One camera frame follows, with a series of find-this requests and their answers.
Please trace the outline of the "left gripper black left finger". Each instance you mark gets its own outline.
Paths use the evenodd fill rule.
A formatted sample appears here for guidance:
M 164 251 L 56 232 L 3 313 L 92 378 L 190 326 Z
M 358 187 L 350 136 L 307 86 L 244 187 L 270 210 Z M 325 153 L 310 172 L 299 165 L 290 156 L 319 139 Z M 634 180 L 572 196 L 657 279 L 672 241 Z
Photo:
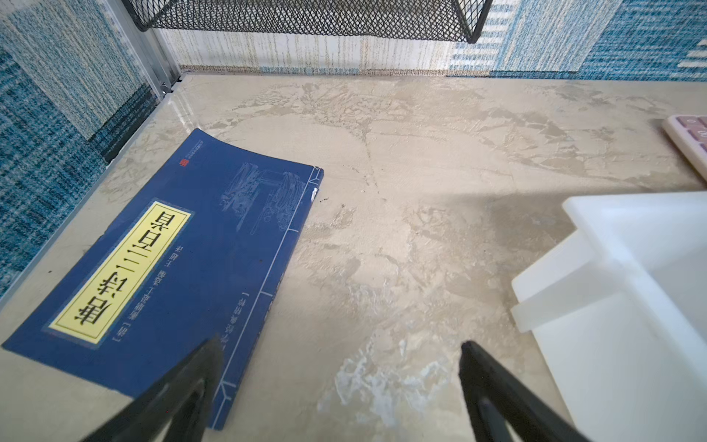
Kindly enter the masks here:
M 217 337 L 195 348 L 86 441 L 200 441 L 223 368 Z

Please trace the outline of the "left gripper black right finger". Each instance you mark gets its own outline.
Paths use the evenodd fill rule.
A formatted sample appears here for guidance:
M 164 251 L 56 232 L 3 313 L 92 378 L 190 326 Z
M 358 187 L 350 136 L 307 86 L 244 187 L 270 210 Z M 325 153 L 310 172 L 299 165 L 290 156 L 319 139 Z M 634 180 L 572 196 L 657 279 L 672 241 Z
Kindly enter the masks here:
M 477 441 L 585 441 L 474 341 L 461 345 L 460 385 Z

